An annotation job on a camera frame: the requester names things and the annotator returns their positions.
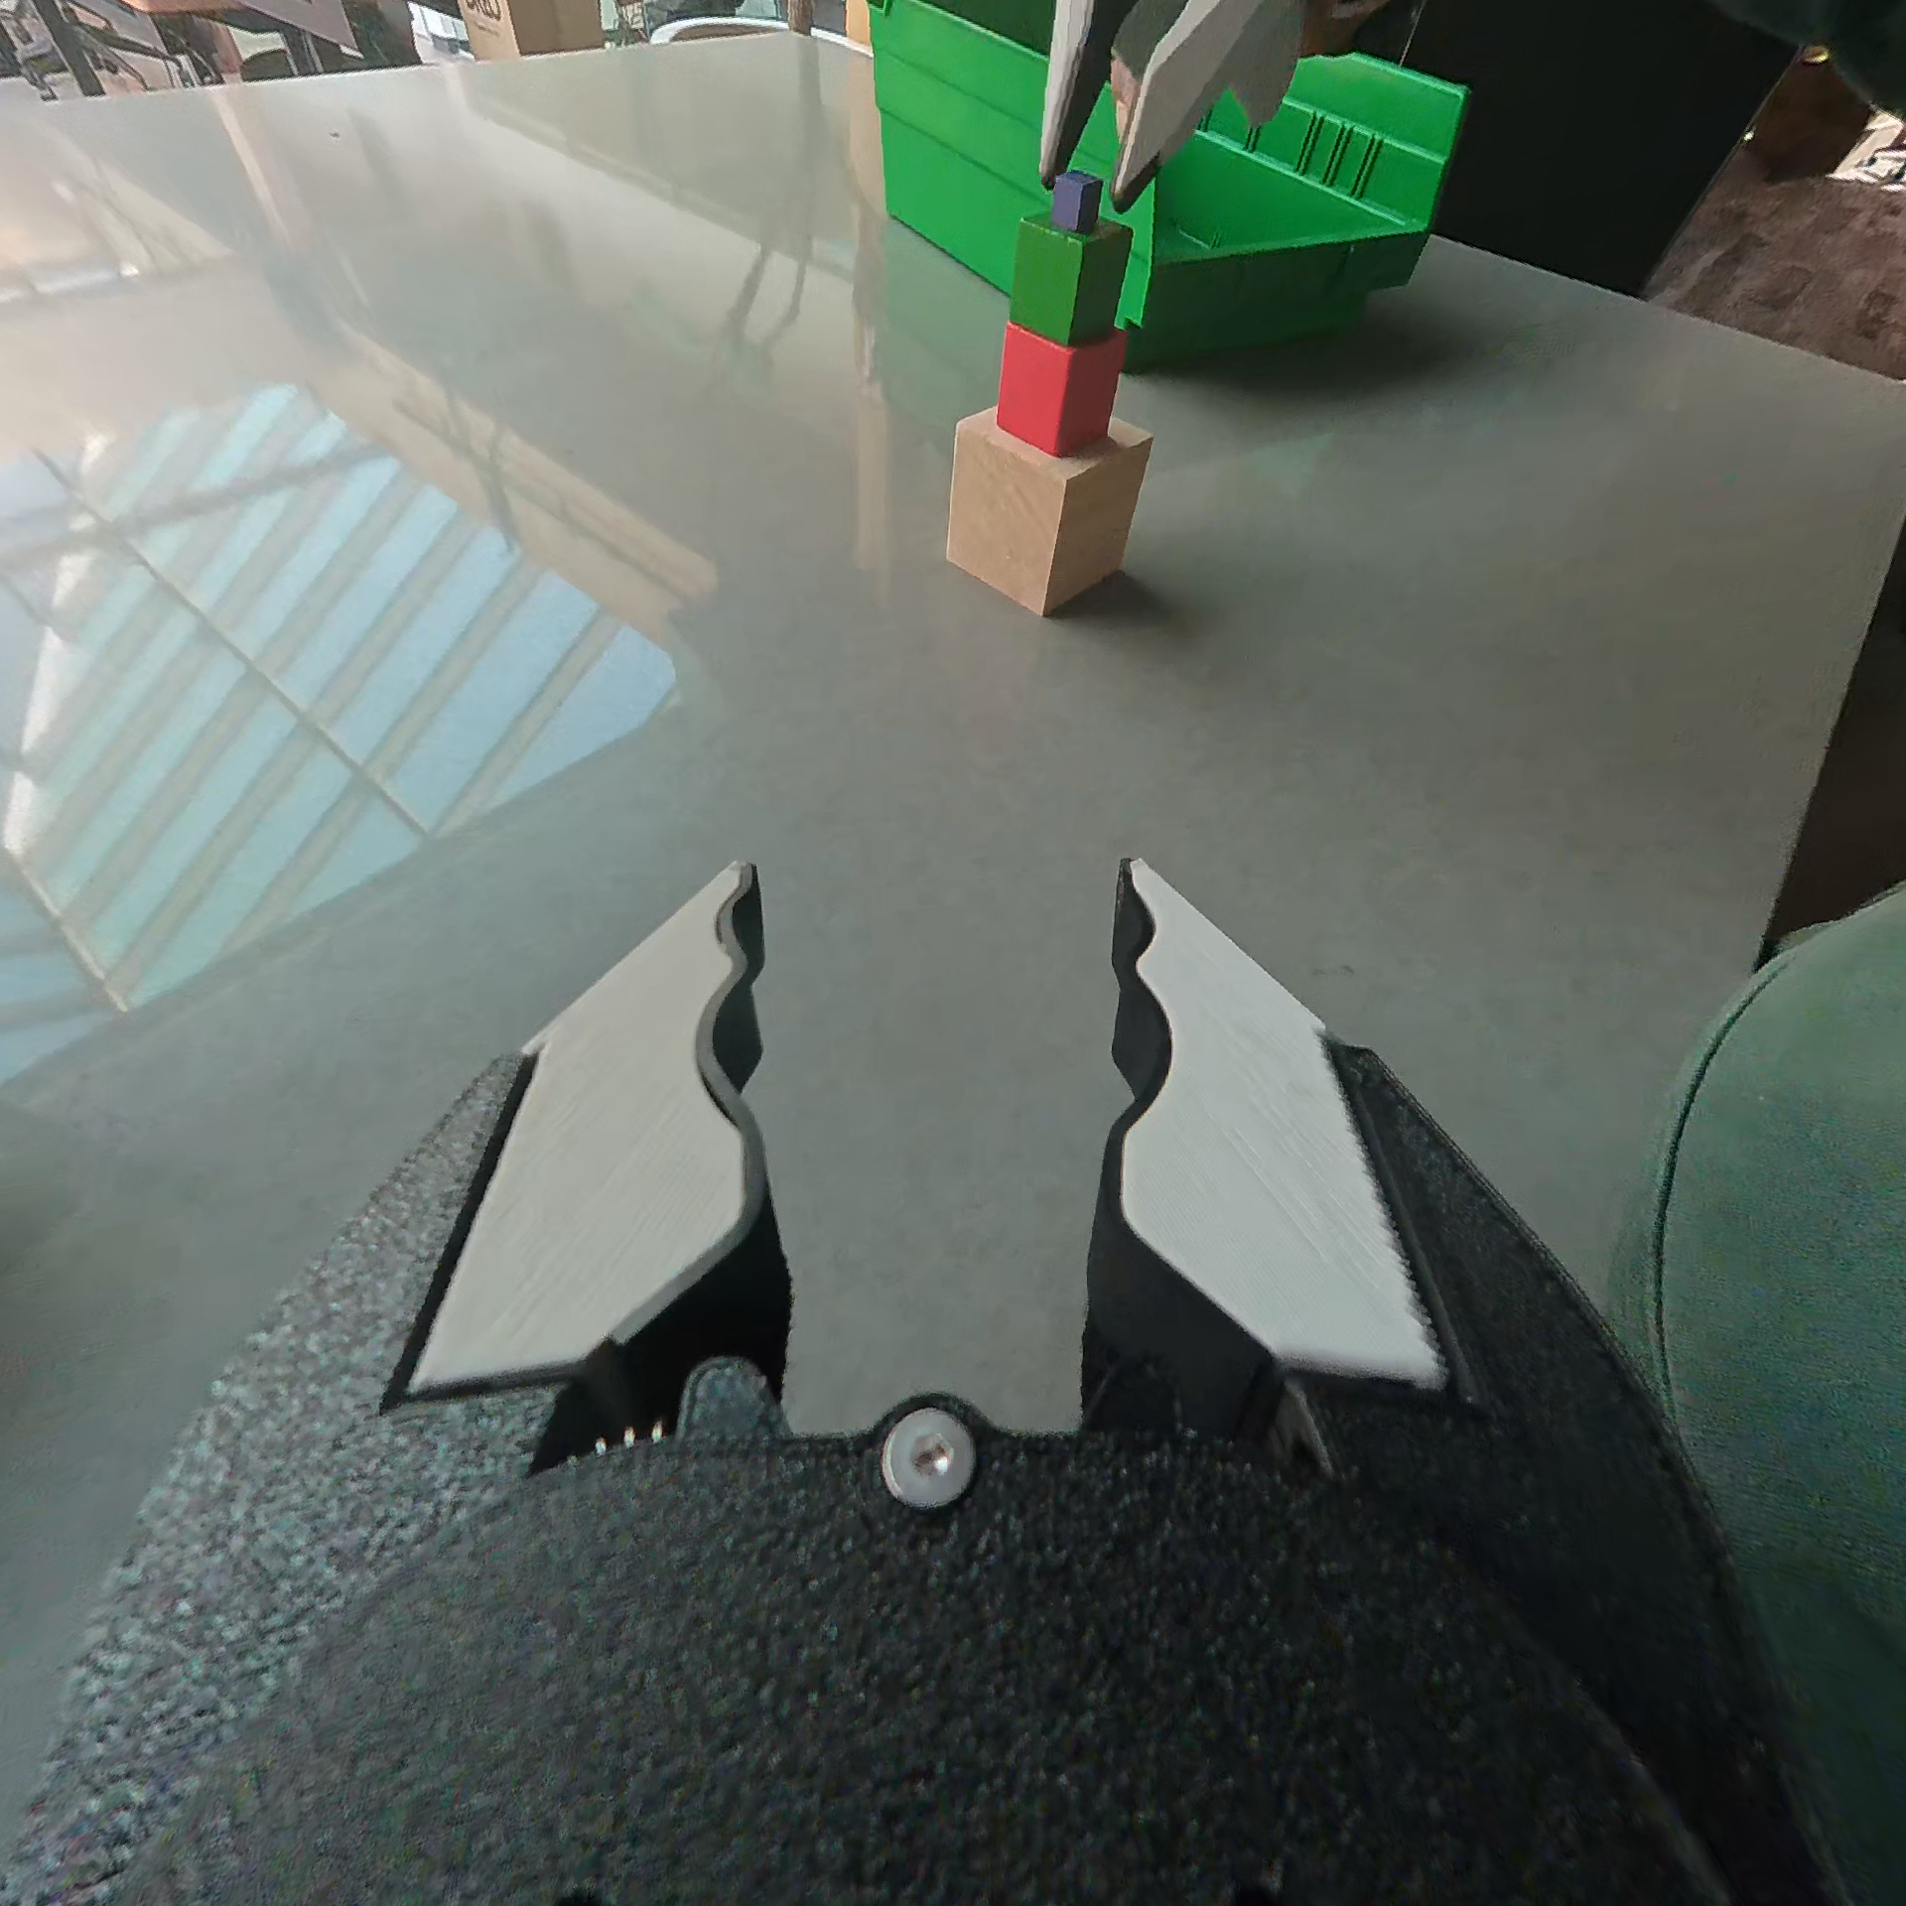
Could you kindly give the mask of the printed cardboard box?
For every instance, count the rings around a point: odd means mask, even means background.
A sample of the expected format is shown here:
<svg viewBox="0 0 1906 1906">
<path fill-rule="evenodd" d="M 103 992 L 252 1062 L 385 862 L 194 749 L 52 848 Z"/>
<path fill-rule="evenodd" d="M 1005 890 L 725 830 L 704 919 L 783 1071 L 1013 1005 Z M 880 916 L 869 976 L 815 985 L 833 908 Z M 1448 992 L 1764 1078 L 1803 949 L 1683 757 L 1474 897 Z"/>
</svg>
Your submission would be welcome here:
<svg viewBox="0 0 1906 1906">
<path fill-rule="evenodd" d="M 605 45 L 598 2 L 458 2 L 476 60 L 592 52 Z"/>
</svg>

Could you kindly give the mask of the person's green clothing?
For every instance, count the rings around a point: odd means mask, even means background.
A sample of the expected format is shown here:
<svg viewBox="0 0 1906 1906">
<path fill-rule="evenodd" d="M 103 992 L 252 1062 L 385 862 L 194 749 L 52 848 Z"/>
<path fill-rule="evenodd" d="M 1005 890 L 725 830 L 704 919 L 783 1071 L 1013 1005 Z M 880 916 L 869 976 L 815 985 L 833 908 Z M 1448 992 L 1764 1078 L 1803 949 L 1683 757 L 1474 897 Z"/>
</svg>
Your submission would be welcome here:
<svg viewBox="0 0 1906 1906">
<path fill-rule="evenodd" d="M 1726 1536 L 1852 1902 L 1904 1899 L 1904 893 L 1784 942 L 1676 1082 L 1611 1327 Z"/>
</svg>

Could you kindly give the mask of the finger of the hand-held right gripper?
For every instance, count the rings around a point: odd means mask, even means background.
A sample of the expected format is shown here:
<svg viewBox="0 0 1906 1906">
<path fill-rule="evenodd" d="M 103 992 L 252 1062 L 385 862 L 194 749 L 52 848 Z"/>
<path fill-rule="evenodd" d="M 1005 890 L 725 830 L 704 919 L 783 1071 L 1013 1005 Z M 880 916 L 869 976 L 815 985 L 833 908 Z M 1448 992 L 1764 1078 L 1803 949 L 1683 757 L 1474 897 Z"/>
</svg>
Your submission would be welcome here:
<svg viewBox="0 0 1906 1906">
<path fill-rule="evenodd" d="M 1274 116 L 1308 39 L 1306 2 L 1138 2 L 1115 30 L 1110 200 L 1130 208 L 1231 92 L 1256 129 Z"/>
<path fill-rule="evenodd" d="M 1056 2 L 1046 60 L 1039 176 L 1056 185 L 1071 166 L 1114 66 L 1125 2 Z"/>
</svg>

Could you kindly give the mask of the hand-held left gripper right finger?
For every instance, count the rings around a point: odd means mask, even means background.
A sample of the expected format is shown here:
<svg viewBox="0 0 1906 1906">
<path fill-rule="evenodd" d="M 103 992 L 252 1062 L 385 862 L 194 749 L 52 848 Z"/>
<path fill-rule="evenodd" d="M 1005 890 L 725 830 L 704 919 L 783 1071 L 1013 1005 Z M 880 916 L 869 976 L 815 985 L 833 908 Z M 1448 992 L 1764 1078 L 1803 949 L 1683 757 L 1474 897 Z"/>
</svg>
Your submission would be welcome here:
<svg viewBox="0 0 1906 1906">
<path fill-rule="evenodd" d="M 1317 1013 L 1151 863 L 1119 867 L 1084 1430 L 1304 1445 L 1313 1407 L 1448 1407 L 1439 1299 Z"/>
</svg>

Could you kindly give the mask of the red wooden cube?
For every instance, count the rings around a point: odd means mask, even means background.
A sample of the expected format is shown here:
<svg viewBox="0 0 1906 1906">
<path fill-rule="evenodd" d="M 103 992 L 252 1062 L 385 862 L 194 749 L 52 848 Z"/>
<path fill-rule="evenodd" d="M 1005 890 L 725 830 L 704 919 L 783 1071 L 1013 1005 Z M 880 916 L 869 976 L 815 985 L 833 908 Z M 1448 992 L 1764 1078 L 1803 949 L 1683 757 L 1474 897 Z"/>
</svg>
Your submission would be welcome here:
<svg viewBox="0 0 1906 1906">
<path fill-rule="evenodd" d="M 1065 346 L 1009 322 L 998 376 L 996 424 L 1035 450 L 1069 458 L 1108 439 L 1127 331 Z"/>
</svg>

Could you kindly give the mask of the green plastic bin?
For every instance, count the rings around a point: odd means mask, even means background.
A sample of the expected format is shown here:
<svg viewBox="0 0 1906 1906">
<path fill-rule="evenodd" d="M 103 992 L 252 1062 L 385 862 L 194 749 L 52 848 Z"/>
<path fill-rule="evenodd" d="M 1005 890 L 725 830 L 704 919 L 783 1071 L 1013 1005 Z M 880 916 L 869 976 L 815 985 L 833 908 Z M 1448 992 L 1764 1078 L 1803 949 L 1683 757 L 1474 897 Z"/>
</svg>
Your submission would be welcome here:
<svg viewBox="0 0 1906 1906">
<path fill-rule="evenodd" d="M 1007 292 L 1046 211 L 1039 133 L 1052 4 L 871 6 L 887 213 Z M 1347 329 L 1405 288 L 1437 222 L 1469 92 L 1368 54 L 1298 62 L 1252 129 L 1233 94 L 1117 222 L 1128 366 Z"/>
</svg>

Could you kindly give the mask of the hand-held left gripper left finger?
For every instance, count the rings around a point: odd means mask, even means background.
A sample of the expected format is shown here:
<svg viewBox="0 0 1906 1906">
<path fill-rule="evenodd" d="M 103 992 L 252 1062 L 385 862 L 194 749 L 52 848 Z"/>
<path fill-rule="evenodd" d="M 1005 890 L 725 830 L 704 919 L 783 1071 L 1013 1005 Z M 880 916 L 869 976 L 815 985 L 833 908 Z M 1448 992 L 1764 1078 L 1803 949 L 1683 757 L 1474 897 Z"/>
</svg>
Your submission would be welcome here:
<svg viewBox="0 0 1906 1906">
<path fill-rule="evenodd" d="M 792 1280 L 745 1104 L 764 962 L 732 862 L 523 1043 L 385 1413 L 553 1390 L 534 1471 L 671 1437 L 710 1364 L 779 1418 Z"/>
</svg>

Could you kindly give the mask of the small dark green wooden cube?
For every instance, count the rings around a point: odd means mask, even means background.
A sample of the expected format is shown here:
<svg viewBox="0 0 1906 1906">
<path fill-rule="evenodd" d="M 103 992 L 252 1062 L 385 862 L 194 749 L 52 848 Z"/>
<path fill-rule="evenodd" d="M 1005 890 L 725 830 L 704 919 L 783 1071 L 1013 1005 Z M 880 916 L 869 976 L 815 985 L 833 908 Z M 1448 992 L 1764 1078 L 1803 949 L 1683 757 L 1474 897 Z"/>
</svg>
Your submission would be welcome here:
<svg viewBox="0 0 1906 1906">
<path fill-rule="evenodd" d="M 1046 213 L 1024 217 L 1013 245 L 1011 323 L 1056 346 L 1106 338 L 1117 327 L 1130 251 L 1130 226 L 1117 221 L 1078 232 Z"/>
</svg>

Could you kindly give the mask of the large plain wooden cube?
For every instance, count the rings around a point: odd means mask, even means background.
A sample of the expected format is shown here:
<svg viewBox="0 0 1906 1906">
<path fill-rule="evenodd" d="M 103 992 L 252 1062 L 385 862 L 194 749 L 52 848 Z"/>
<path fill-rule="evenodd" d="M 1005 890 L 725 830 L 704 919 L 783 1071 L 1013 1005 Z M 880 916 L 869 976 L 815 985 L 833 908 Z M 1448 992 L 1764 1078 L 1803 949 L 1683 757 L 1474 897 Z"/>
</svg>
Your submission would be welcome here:
<svg viewBox="0 0 1906 1906">
<path fill-rule="evenodd" d="M 1153 436 L 1112 417 L 1108 436 L 1050 456 L 1005 432 L 994 409 L 955 430 L 945 557 L 1046 617 L 1117 574 Z"/>
</svg>

